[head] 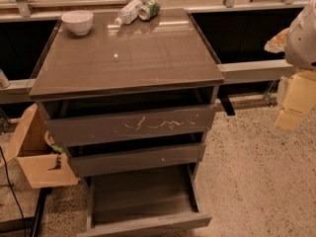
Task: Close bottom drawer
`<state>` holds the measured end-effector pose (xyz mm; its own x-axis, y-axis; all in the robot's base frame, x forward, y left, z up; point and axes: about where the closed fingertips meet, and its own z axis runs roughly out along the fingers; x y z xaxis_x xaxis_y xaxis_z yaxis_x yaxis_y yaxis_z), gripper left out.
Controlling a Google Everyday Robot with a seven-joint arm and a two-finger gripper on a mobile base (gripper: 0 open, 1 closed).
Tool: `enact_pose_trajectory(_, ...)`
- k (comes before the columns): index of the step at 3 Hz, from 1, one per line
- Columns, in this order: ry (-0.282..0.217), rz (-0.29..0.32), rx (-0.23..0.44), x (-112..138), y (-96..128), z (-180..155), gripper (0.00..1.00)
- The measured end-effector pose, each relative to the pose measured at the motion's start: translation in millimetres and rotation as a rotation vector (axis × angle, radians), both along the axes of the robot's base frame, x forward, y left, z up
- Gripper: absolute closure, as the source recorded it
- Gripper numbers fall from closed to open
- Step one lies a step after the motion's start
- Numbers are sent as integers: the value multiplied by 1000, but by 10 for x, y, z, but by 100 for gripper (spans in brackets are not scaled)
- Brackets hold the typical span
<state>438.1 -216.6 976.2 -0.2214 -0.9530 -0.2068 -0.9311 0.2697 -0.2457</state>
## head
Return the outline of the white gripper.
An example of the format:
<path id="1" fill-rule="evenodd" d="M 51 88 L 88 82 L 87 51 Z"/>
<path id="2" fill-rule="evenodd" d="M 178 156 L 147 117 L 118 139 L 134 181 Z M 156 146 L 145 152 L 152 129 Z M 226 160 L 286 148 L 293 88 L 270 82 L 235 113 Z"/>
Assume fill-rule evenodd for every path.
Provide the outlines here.
<path id="1" fill-rule="evenodd" d="M 285 53 L 287 63 L 304 69 L 316 69 L 316 0 L 310 0 L 289 28 L 267 41 L 264 50 Z M 281 80 L 280 110 L 275 127 L 295 130 L 316 105 L 316 73 L 310 70 Z"/>

